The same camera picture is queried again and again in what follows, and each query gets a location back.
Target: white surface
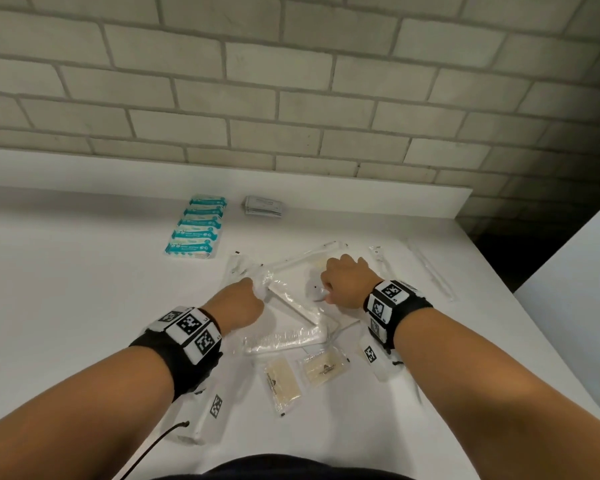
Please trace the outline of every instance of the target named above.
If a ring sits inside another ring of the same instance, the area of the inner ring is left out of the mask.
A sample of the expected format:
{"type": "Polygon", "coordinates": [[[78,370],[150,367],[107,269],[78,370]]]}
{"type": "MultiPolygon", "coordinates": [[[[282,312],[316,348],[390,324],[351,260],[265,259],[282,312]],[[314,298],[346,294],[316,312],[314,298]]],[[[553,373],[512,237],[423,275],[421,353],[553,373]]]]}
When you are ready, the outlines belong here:
{"type": "Polygon", "coordinates": [[[600,211],[516,298],[600,405],[600,211]]]}
{"type": "MultiPolygon", "coordinates": [[[[202,304],[217,290],[232,251],[270,261],[339,239],[354,256],[368,257],[369,245],[382,246],[398,278],[600,418],[600,409],[453,220],[314,210],[267,219],[229,206],[217,258],[189,261],[162,254],[183,205],[0,188],[0,417],[125,347],[173,306],[202,304]],[[458,301],[447,302],[408,255],[400,244],[407,234],[458,301]]],[[[275,316],[291,319],[286,305],[270,302],[254,325],[259,330],[272,331],[275,316]]],[[[359,336],[353,326],[338,339],[351,370],[304,396],[284,418],[273,414],[263,383],[248,367],[220,445],[164,441],[131,477],[204,472],[240,456],[277,452],[417,480],[475,480],[456,439],[426,398],[422,406],[417,402],[410,380],[376,380],[355,352],[359,336]]],[[[217,373],[224,373],[222,361],[217,373]]]]}
{"type": "Polygon", "coordinates": [[[463,187],[1,148],[0,185],[183,200],[193,193],[222,193],[237,203],[256,194],[298,209],[451,219],[471,194],[463,187]]]}

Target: white countertop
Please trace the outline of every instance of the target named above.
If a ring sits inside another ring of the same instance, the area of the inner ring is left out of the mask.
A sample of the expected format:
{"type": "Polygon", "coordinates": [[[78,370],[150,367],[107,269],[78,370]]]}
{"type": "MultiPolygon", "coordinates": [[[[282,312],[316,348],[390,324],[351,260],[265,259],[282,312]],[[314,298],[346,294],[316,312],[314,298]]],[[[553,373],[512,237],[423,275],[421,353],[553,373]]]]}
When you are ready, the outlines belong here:
{"type": "MultiPolygon", "coordinates": [[[[176,305],[200,305],[218,289],[235,250],[263,262],[341,240],[351,253],[382,246],[396,274],[496,343],[570,399],[600,409],[524,309],[450,219],[289,209],[282,220],[228,208],[218,256],[162,253],[185,203],[0,188],[0,418],[69,375],[112,354],[176,305]],[[400,243],[408,235],[452,286],[449,303],[400,243]]],[[[274,321],[272,308],[262,320],[274,321]]],[[[407,376],[378,383],[354,353],[358,326],[338,339],[351,358],[343,376],[272,412],[252,371],[223,441],[163,441],[130,478],[204,472],[227,460],[286,453],[333,465],[381,468],[417,480],[476,479],[469,460],[407,376]]]]}

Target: stack of packets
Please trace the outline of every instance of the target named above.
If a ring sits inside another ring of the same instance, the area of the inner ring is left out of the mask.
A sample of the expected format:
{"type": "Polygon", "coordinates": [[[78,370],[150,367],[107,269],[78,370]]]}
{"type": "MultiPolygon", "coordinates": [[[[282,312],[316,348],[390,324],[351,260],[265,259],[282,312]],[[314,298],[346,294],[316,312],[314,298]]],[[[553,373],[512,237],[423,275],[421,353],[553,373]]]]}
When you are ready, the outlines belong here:
{"type": "Polygon", "coordinates": [[[193,195],[171,234],[165,252],[173,257],[210,257],[220,238],[225,207],[224,197],[193,195]]]}
{"type": "Polygon", "coordinates": [[[249,195],[244,201],[244,213],[248,216],[282,217],[282,202],[249,195]]]}

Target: black wrist strap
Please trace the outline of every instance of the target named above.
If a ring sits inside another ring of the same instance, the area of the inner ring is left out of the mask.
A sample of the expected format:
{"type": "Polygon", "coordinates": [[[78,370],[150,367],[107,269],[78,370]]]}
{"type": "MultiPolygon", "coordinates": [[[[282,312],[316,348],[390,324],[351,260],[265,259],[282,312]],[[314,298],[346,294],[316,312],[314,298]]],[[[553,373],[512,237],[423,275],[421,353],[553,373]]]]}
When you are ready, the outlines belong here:
{"type": "Polygon", "coordinates": [[[216,320],[204,310],[177,307],[153,322],[130,347],[148,347],[167,365],[173,379],[173,400],[197,388],[222,357],[216,320]]]}
{"type": "Polygon", "coordinates": [[[432,308],[416,288],[398,280],[384,281],[366,298],[363,309],[371,318],[369,331],[387,353],[395,348],[393,336],[400,322],[410,313],[432,308]]]}

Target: wire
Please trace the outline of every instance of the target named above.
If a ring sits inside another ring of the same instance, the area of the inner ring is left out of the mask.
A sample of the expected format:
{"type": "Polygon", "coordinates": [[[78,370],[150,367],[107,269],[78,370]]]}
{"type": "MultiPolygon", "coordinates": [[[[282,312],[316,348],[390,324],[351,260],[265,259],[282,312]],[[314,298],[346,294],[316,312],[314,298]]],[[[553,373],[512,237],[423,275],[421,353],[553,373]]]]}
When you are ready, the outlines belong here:
{"type": "Polygon", "coordinates": [[[182,423],[177,423],[177,424],[173,425],[172,427],[168,428],[168,430],[165,431],[163,434],[161,434],[156,441],[154,441],[153,443],[151,443],[151,446],[149,446],[149,448],[147,448],[144,451],[144,453],[142,453],[142,455],[140,455],[140,458],[138,458],[136,460],[136,462],[133,465],[131,465],[131,468],[129,468],[127,470],[127,473],[125,473],[124,475],[122,475],[122,477],[120,477],[120,480],[125,480],[125,478],[127,478],[129,476],[129,473],[131,473],[133,471],[133,469],[138,466],[138,463],[140,463],[142,461],[142,459],[146,456],[146,454],[151,451],[151,448],[153,448],[154,446],[156,446],[160,442],[161,439],[163,439],[166,435],[168,435],[174,429],[176,429],[176,428],[186,428],[188,425],[189,425],[189,421],[184,421],[182,423]]]}

